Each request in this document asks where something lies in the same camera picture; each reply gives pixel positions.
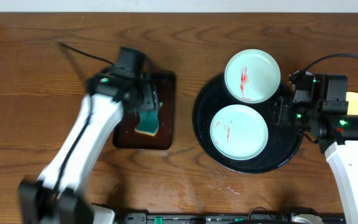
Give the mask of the green yellow sponge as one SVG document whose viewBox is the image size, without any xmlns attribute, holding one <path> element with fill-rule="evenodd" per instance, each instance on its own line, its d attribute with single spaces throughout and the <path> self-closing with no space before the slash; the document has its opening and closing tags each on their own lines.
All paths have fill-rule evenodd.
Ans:
<svg viewBox="0 0 358 224">
<path fill-rule="evenodd" d="M 159 129 L 158 111 L 163 105 L 162 102 L 158 104 L 157 110 L 147 110 L 139 113 L 140 121 L 135 127 L 135 132 L 154 137 Z"/>
</svg>

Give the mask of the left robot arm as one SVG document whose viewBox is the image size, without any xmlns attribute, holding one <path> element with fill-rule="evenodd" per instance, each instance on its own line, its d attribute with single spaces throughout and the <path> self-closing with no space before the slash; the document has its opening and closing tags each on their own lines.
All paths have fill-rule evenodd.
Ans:
<svg viewBox="0 0 358 224">
<path fill-rule="evenodd" d="M 151 73 L 98 73 L 86 83 L 80 113 L 63 146 L 35 182 L 18 186 L 23 223 L 114 223 L 116 213 L 91 205 L 85 192 L 93 167 L 124 113 L 158 106 Z"/>
</svg>

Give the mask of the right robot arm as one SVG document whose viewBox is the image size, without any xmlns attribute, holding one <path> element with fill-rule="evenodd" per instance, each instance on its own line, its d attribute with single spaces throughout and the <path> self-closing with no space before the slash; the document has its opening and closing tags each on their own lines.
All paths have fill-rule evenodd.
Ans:
<svg viewBox="0 0 358 224">
<path fill-rule="evenodd" d="M 276 100 L 273 120 L 312 135 L 334 174 L 346 222 L 358 223 L 358 115 L 347 112 L 347 77 L 297 71 L 290 83 L 294 94 Z"/>
</svg>

